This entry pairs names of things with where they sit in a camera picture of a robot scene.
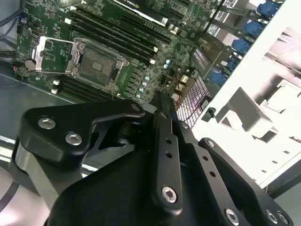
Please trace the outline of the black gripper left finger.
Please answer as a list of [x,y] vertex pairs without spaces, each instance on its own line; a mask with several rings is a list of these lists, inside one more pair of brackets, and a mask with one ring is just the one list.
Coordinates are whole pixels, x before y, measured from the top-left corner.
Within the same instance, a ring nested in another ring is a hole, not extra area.
[[173,121],[175,109],[163,93],[150,104],[152,113],[129,99],[30,109],[22,116],[13,161],[51,211],[73,184],[139,145],[152,148],[156,119]]

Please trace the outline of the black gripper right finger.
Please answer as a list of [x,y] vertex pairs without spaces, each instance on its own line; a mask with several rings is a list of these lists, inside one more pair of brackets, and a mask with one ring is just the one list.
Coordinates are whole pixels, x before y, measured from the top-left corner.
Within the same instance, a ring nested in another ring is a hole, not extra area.
[[191,195],[204,192],[208,226],[292,226],[289,215],[210,138],[197,141],[173,111],[173,126],[194,182]]

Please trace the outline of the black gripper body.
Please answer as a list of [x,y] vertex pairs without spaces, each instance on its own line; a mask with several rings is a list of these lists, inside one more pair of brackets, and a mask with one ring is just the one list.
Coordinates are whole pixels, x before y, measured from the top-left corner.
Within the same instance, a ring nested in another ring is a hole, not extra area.
[[157,118],[152,148],[139,145],[73,184],[55,202],[50,226],[207,226],[207,200],[180,159],[172,121]]

